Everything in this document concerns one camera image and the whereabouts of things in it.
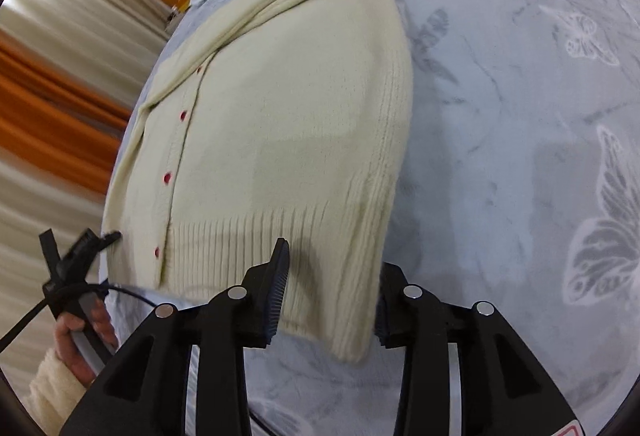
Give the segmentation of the cream sleeve forearm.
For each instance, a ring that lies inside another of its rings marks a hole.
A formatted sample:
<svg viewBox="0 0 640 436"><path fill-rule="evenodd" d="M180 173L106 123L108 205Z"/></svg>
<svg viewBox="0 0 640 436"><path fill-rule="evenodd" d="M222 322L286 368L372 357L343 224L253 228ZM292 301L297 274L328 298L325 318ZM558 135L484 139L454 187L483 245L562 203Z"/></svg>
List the cream sleeve forearm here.
<svg viewBox="0 0 640 436"><path fill-rule="evenodd" d="M22 404L44 434L56 436L86 390L50 348L29 383Z"/></svg>

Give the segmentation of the person's left hand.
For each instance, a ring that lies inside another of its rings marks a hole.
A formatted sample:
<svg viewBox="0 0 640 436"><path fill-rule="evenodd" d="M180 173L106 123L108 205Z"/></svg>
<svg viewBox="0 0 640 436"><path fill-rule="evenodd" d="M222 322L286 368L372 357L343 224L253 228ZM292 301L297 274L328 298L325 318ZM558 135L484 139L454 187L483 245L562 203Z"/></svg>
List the person's left hand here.
<svg viewBox="0 0 640 436"><path fill-rule="evenodd" d="M91 309L91 324L105 344L117 349L119 342L112 324L111 316L107 312L104 301L97 298ZM72 372L80 384L88 388L96 378L96 373L90 368L86 359L81 356L72 334L84 330L85 321L70 312L62 312L55 321L53 330L54 349L56 356L67 369Z"/></svg>

